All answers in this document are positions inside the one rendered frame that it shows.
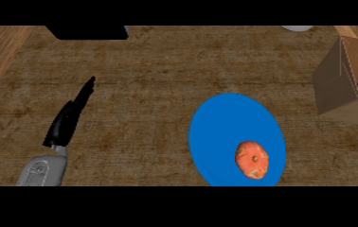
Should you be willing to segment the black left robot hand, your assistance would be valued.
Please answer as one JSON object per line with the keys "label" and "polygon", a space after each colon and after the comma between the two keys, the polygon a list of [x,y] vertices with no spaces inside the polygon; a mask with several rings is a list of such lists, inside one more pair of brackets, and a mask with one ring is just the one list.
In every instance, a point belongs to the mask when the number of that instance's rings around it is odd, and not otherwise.
{"label": "black left robot hand", "polygon": [[44,145],[49,148],[54,146],[66,147],[70,143],[73,134],[76,132],[80,114],[86,108],[91,95],[94,93],[94,84],[95,78],[91,78],[79,92],[79,95],[66,103],[55,117],[44,140]]}

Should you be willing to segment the blue plate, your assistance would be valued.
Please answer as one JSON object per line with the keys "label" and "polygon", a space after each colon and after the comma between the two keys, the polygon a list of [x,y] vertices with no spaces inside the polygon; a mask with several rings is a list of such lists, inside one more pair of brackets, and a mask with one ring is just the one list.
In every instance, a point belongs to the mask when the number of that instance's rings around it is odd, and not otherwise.
{"label": "blue plate", "polygon": [[[261,180],[243,175],[236,163],[242,142],[257,142],[268,153]],[[228,93],[199,106],[188,130],[197,171],[212,186],[276,186],[286,168],[286,138],[270,110],[249,96]]]}

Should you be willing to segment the brown cardboard box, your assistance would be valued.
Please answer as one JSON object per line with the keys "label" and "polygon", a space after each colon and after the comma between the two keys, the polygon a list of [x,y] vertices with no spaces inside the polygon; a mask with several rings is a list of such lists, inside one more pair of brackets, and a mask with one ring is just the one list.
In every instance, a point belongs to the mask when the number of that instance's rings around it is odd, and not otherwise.
{"label": "brown cardboard box", "polygon": [[319,115],[358,124],[358,26],[335,26],[339,39],[313,73]]}

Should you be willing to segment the black appliance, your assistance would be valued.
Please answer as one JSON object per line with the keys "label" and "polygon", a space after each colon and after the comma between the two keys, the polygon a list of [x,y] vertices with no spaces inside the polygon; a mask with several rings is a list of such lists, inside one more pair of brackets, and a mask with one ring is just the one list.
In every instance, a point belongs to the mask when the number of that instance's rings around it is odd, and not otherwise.
{"label": "black appliance", "polygon": [[60,40],[126,40],[129,32],[125,26],[48,26]]}

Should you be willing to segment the pale grey round object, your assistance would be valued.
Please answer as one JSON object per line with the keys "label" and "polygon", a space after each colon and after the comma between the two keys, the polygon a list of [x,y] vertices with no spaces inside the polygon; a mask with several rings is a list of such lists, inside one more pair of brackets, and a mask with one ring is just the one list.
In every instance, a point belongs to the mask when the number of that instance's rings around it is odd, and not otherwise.
{"label": "pale grey round object", "polygon": [[314,26],[282,26],[289,31],[304,32],[308,31]]}

